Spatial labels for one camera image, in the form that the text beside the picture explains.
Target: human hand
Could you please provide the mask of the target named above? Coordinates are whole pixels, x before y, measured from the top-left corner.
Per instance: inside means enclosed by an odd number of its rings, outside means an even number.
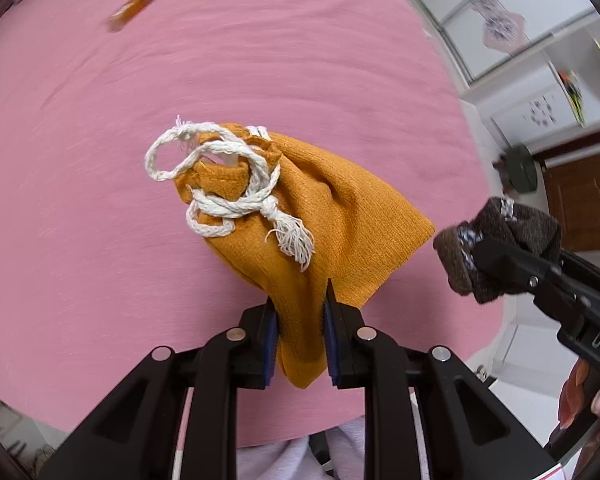
[[[589,375],[589,364],[578,359],[571,369],[569,378],[562,387],[560,394],[560,404],[558,406],[558,420],[562,430],[568,428],[576,416],[584,408],[584,390],[583,383]],[[600,418],[600,390],[591,402],[591,411]]]

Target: white rope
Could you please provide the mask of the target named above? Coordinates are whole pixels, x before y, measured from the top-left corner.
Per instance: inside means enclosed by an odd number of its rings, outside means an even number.
[[[264,126],[247,126],[252,136],[270,140],[269,133]],[[214,132],[220,140],[210,140],[203,144],[198,143],[198,134]],[[193,150],[171,171],[155,169],[155,159],[158,149],[169,142],[182,142]],[[215,123],[183,123],[180,116],[176,125],[158,137],[144,156],[144,168],[149,176],[156,182],[172,180],[178,174],[191,168],[205,153],[215,155],[240,155],[247,159],[249,165],[249,183],[244,194],[235,201],[225,200],[219,196],[207,195],[201,189],[192,189],[193,200],[187,208],[186,219],[189,227],[203,237],[221,237],[231,234],[235,229],[232,219],[240,218],[249,213],[259,211],[261,215],[274,225],[267,233],[265,241],[271,233],[276,234],[280,250],[291,256],[300,264],[304,271],[309,266],[311,256],[314,254],[315,241],[311,232],[304,227],[302,220],[295,218],[278,209],[278,199],[271,194],[280,177],[280,164],[271,174],[267,161],[256,150],[258,147],[248,145],[243,139],[231,131]],[[222,225],[206,225],[198,222],[199,213],[222,219]]]

